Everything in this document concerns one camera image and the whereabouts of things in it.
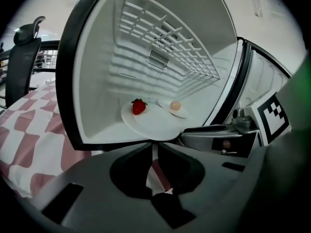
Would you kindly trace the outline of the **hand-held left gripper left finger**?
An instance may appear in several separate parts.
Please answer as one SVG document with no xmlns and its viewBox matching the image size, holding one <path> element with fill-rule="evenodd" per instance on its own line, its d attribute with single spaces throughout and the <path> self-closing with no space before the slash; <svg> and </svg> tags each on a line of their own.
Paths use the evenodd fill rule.
<svg viewBox="0 0 311 233">
<path fill-rule="evenodd" d="M 154 151 L 146 143 L 86 158 L 49 181 L 33 205 L 73 232 L 169 232 L 146 184 Z"/>
</svg>

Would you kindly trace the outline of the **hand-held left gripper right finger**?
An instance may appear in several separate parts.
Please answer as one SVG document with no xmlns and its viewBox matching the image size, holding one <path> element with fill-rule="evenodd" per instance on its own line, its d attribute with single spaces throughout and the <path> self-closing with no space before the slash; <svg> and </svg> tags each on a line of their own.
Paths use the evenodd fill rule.
<svg viewBox="0 0 311 233">
<path fill-rule="evenodd" d="M 160 143 L 161 169 L 173 187 L 158 232 L 238 232 L 267 148 L 247 159 Z"/>
</svg>

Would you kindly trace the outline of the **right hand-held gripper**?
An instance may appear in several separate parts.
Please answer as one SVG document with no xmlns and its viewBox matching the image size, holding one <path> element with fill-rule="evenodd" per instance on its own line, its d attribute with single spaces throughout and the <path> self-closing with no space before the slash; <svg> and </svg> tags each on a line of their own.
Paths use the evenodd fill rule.
<svg viewBox="0 0 311 233">
<path fill-rule="evenodd" d="M 229 124 L 236 133 L 228 136 L 227 126 L 188 128 L 181 133 L 181 143 L 196 150 L 215 150 L 222 155 L 248 157 L 252 150 L 269 145 L 290 131 L 290 123 L 276 92 L 266 92 L 232 113 Z"/>
</svg>

